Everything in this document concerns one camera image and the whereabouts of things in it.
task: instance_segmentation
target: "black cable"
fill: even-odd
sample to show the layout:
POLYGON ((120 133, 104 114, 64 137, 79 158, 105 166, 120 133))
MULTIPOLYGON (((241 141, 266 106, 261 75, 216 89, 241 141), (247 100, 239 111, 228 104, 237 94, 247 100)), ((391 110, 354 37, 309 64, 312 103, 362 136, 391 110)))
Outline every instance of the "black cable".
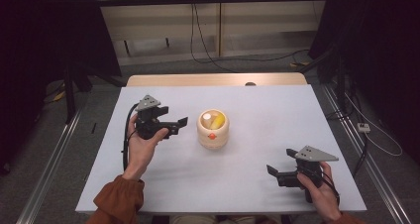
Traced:
POLYGON ((329 186, 331 188, 331 190, 334 192, 334 194, 336 195, 337 205, 340 205, 340 193, 337 191, 336 186, 334 185, 334 182, 332 181, 332 179, 329 176, 327 176, 324 172, 322 172, 322 173, 324 173, 324 175, 326 175, 332 181, 331 183, 329 181, 327 181, 324 177, 318 175, 318 173, 312 171, 309 168, 305 168, 305 167, 298 167, 298 168, 301 168, 304 171, 307 171, 307 172, 311 173, 312 175, 316 176, 319 180, 321 180, 325 184, 327 184, 327 186, 329 186))
POLYGON ((365 140, 364 140, 364 148, 362 150, 362 154, 361 157, 358 160, 358 163, 355 166, 355 169, 353 170, 352 176, 356 177, 356 175, 358 174, 359 169, 361 169, 362 165, 365 162, 365 159, 367 157, 368 154, 368 136, 366 134, 364 134, 365 140))
POLYGON ((203 39, 203 34, 201 33, 201 27, 200 27, 200 22, 198 20, 198 13, 197 13, 197 7, 195 4, 191 4, 191 9, 192 9, 192 24, 191 24, 191 28, 192 28, 192 32, 191 32, 191 43, 190 43, 190 49, 191 49, 191 55, 194 58, 195 61, 198 61, 195 56, 194 53, 192 52, 192 38, 194 37, 194 9, 195 9, 195 17, 197 20, 197 26, 198 26, 198 30, 200 31, 200 37, 201 37, 201 42, 203 43, 204 46, 204 50, 206 51, 207 56, 209 57, 209 59, 211 60, 211 62, 216 65, 218 68, 221 68, 223 70, 229 71, 229 72, 233 72, 233 73, 237 73, 236 71, 233 71, 229 68, 225 68, 220 66, 219 64, 217 64, 212 57, 210 57, 208 51, 207 51, 207 47, 206 44, 204 43, 204 39, 203 39))
POLYGON ((341 120, 341 119, 345 119, 345 118, 349 118, 350 116, 352 116, 353 115, 353 113, 355 112, 355 109, 353 108, 353 106, 351 106, 350 107, 350 112, 346 112, 345 114, 343 114, 343 111, 341 110, 341 109, 338 109, 338 110, 336 110, 336 111, 334 111, 334 112, 331 112, 331 113, 328 113, 328 114, 325 114, 325 118, 328 120, 328 121, 333 121, 333 120, 341 120), (341 116, 338 116, 338 117, 335 117, 335 118, 333 118, 333 116, 334 115, 338 115, 339 113, 342 113, 342 115, 341 116))
POLYGON ((309 51, 308 49, 304 49, 304 50, 299 50, 299 51, 293 52, 293 53, 291 53, 289 55, 286 55, 286 56, 273 57, 273 58, 216 58, 216 59, 214 59, 214 58, 210 57, 210 55, 209 55, 209 53, 207 51, 207 47, 206 47, 206 45, 204 43, 203 34, 201 33, 201 27, 200 27, 200 23, 199 23, 199 20, 198 20, 198 13, 197 13, 197 8, 196 8, 195 4, 194 4, 194 6, 192 8, 193 11, 194 11, 194 8, 195 8, 195 15, 196 15, 196 18, 197 18, 197 26, 198 26, 198 29, 200 31, 201 42, 202 42, 202 44, 204 46, 204 49, 206 51, 207 56, 210 58, 210 60, 201 61, 201 60, 198 60, 194 56, 194 53, 192 52, 192 38, 194 36, 194 15, 192 15, 192 30, 191 30, 191 40, 190 40, 190 52, 191 52, 192 58, 195 61, 199 62, 199 63, 214 63, 215 61, 229 61, 229 60, 266 62, 266 61, 279 60, 279 59, 283 59, 283 58, 290 57, 290 56, 293 56, 293 60, 296 62, 296 59, 294 57, 296 54, 302 53, 302 52, 308 52, 309 51))
POLYGON ((130 123, 130 118, 131 118, 131 114, 133 113, 134 109, 137 108, 137 106, 139 105, 139 103, 136 103, 135 105, 133 105, 133 107, 130 109, 129 111, 129 115, 127 116, 127 122, 126 122, 126 128, 124 130, 124 146, 123 146, 123 151, 121 151, 121 153, 123 154, 123 168, 124 170, 126 170, 127 165, 129 163, 129 140, 130 138, 133 136, 133 134, 136 133, 136 131, 134 131, 132 134, 130 134, 129 137, 127 137, 127 133, 129 132, 129 123, 130 123))
POLYGON ((315 1, 312 1, 312 8, 314 10, 316 24, 319 26, 318 15, 317 15, 316 10, 315 10, 315 1))

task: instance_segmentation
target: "table surface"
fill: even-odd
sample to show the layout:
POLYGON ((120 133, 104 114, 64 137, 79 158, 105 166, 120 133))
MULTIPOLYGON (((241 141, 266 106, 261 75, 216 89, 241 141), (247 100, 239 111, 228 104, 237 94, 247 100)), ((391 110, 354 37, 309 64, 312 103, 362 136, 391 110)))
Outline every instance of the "table surface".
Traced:
POLYGON ((307 84, 301 73, 198 73, 134 75, 127 86, 235 86, 253 82, 255 85, 307 84))
MULTIPOLYGON (((199 74, 198 77, 203 81, 203 77, 212 76, 209 78, 215 82, 218 75, 199 74)), ((268 85, 263 79, 265 76, 287 77, 280 73, 220 75, 223 82, 226 76, 245 78, 231 80, 234 81, 231 85, 243 85, 244 81, 268 85)), ((341 193, 341 209, 366 210, 310 85, 182 86, 181 83, 187 83, 184 75, 147 77, 153 86, 145 86, 146 80, 140 75, 136 80, 130 79, 130 87, 122 89, 76 211, 93 212, 96 209, 94 196, 122 172, 120 151, 127 112, 146 94, 159 100, 161 106, 169 106, 169 113, 161 117, 162 121, 176 121, 186 116, 189 121, 178 135, 159 143, 142 177, 146 188, 141 212, 290 214, 314 211, 313 205, 306 203, 302 190, 279 187, 265 167, 296 170, 295 160, 288 157, 285 150, 299 151, 306 145, 339 158, 330 165, 341 193), (155 86, 163 77, 165 83, 173 79, 177 86, 155 86), (136 86, 133 81, 142 81, 142 86, 136 86), (209 108, 224 111, 231 121, 229 141, 216 151, 200 146, 196 135, 198 115, 209 108)))

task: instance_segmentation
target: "gray carpet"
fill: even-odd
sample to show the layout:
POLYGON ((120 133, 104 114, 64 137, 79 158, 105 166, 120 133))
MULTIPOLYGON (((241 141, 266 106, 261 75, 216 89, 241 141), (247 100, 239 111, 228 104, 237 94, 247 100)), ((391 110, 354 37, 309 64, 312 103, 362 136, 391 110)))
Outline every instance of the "gray carpet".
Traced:
MULTIPOLYGON (((273 56, 242 56, 241 58, 270 58, 273 56)), ((305 53, 295 55, 298 61, 308 61, 305 53)), ((228 60, 217 61, 236 72, 287 72, 294 71, 288 65, 294 61, 292 56, 272 61, 228 60)), ((161 74, 161 73, 205 73, 227 72, 212 63, 198 63, 193 60, 175 61, 156 64, 143 64, 139 66, 123 66, 123 77, 127 81, 132 74, 161 74)), ((325 114, 333 112, 333 108, 322 85, 319 84, 315 71, 306 75, 312 84, 315 94, 325 114)), ((109 85, 102 80, 92 77, 94 86, 88 94, 75 93, 76 100, 86 104, 74 134, 64 152, 57 172, 53 177, 51 186, 35 219, 35 223, 83 223, 88 217, 74 211, 78 198, 84 187, 86 177, 96 158, 97 151, 102 142, 113 108, 118 99, 119 88, 109 85)), ((359 94, 364 113, 374 122, 377 122, 374 111, 359 94)), ((53 152, 54 146, 64 128, 65 101, 60 100, 47 104, 40 121, 28 137, 19 156, 11 162, 12 171, 0 179, 0 223, 16 223, 24 208, 38 178, 53 152)), ((348 135, 339 120, 329 121, 334 136, 345 156, 349 168, 352 170, 358 161, 358 155, 351 145, 348 135)), ((370 136, 378 144, 394 150, 392 142, 381 133, 372 128, 370 136)), ((394 189, 396 195, 405 207, 412 223, 420 223, 420 183, 419 166, 406 154, 401 157, 386 155, 374 146, 369 147, 380 170, 394 189)), ((367 223, 395 223, 379 192, 372 183, 365 168, 361 168, 356 176, 356 182, 367 205, 367 212, 354 213, 367 223)), ((293 223, 319 223, 315 214, 293 215, 293 223)))

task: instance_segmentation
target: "cup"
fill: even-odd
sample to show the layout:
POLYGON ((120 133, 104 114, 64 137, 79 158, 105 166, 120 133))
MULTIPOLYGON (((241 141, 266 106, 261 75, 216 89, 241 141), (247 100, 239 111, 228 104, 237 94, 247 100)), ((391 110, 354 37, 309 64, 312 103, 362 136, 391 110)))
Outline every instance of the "cup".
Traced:
POLYGON ((229 138, 229 118, 220 110, 209 109, 197 119, 198 142, 208 149, 220 149, 229 138))

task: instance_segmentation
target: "black stand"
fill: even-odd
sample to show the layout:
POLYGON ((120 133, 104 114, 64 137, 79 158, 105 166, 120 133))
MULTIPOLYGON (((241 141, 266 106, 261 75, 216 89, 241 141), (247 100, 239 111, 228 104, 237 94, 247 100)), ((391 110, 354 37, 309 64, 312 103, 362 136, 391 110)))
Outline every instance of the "black stand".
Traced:
POLYGON ((105 75, 98 70, 86 66, 86 65, 75 65, 72 66, 68 62, 65 64, 64 69, 64 84, 65 84, 65 100, 67 104, 67 119, 65 124, 68 124, 73 118, 76 112, 76 105, 73 94, 73 82, 81 92, 89 92, 92 89, 92 83, 88 78, 88 74, 95 75, 117 87, 125 87, 127 84, 121 82, 111 76, 105 75))

